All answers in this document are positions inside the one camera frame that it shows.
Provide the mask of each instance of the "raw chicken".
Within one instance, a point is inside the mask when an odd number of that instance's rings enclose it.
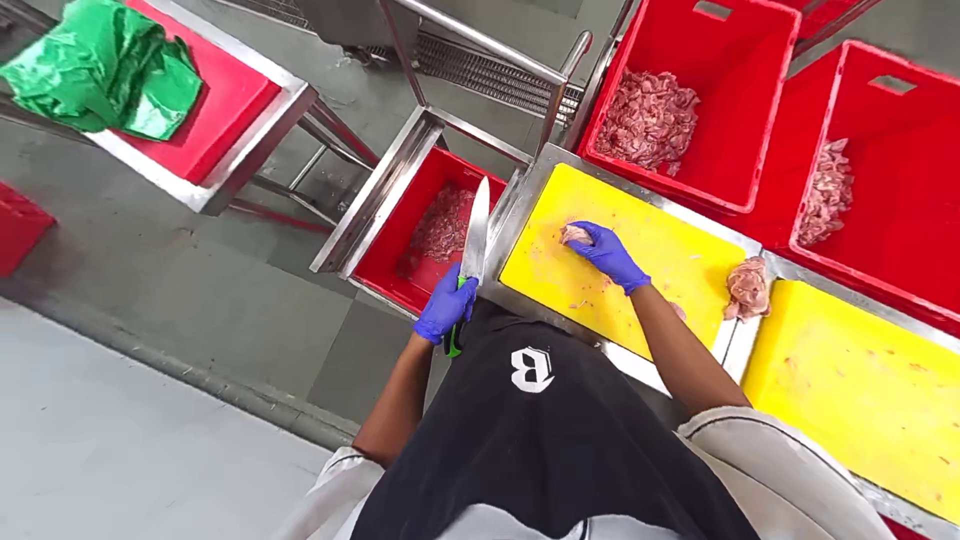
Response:
[[[681,88],[672,73],[626,69],[593,148],[652,171],[668,163],[666,174],[675,176],[697,127],[698,103],[697,92]]]
[[[770,314],[770,295],[767,292],[767,263],[763,257],[751,257],[736,265],[727,276],[730,303],[723,310],[723,319],[739,317],[746,321],[757,315]]]
[[[804,218],[797,231],[797,243],[802,246],[826,240],[831,233],[843,228],[840,212],[849,210],[853,203],[853,176],[848,174],[850,160],[841,155],[848,141],[841,138],[824,143],[820,149]]]
[[[450,262],[451,255],[464,251],[474,197],[469,189],[445,185],[414,229],[410,251],[435,262]]]
[[[590,237],[590,233],[579,227],[573,225],[564,225],[561,231],[563,234],[560,237],[560,243],[564,245],[570,240],[576,240],[580,243],[587,244],[588,246],[593,245],[593,238]]]

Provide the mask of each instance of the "green knife handle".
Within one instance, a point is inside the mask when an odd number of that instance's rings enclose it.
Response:
[[[464,283],[467,282],[467,278],[463,276],[457,276],[457,289],[464,286]],[[457,324],[453,325],[453,328],[449,332],[444,334],[444,354],[456,358],[463,351],[463,345],[460,343],[460,332],[464,329],[464,323],[466,323],[467,318],[461,317]]]

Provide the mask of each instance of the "red cutting board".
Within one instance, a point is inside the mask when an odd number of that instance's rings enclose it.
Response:
[[[192,184],[202,184],[227,150],[280,93],[280,86],[220,47],[194,34],[144,0],[127,6],[186,41],[204,81],[197,103],[168,141],[120,134],[133,148]]]

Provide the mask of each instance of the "metal grate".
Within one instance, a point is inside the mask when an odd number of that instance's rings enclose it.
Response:
[[[311,31],[310,23],[300,13],[300,9],[293,0],[219,1]],[[392,52],[383,47],[372,47],[371,53],[381,58],[393,56]],[[419,64],[418,71],[424,75],[443,79],[540,118],[546,115],[552,86],[522,69],[424,31],[420,31],[417,35],[415,54]],[[567,86],[557,121],[568,125],[583,97],[582,88]]]
[[[540,118],[546,115],[553,86],[509,63],[426,32],[417,35],[417,61],[424,75],[449,81]],[[557,121],[568,124],[583,97],[582,88],[567,86]]]
[[[273,20],[289,24],[301,30],[313,33],[310,22],[306,20],[300,8],[293,0],[217,0],[222,4],[254,12]]]

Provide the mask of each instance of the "hand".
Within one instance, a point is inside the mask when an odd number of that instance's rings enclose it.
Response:
[[[477,297],[476,278],[469,278],[464,286],[457,289],[457,276],[460,274],[460,263],[450,266],[450,270],[437,283],[430,295],[430,302],[426,303],[420,319],[414,323],[414,331],[422,338],[440,345],[444,334],[457,324],[460,317],[466,315],[470,320],[473,314],[473,301]]]
[[[630,296],[635,288],[650,284],[650,276],[644,274],[630,258],[616,233],[589,221],[575,221],[570,225],[587,231],[593,239],[593,245],[588,246],[577,240],[570,240],[566,245],[590,261],[597,270],[610,276],[614,283],[623,287],[624,294]]]

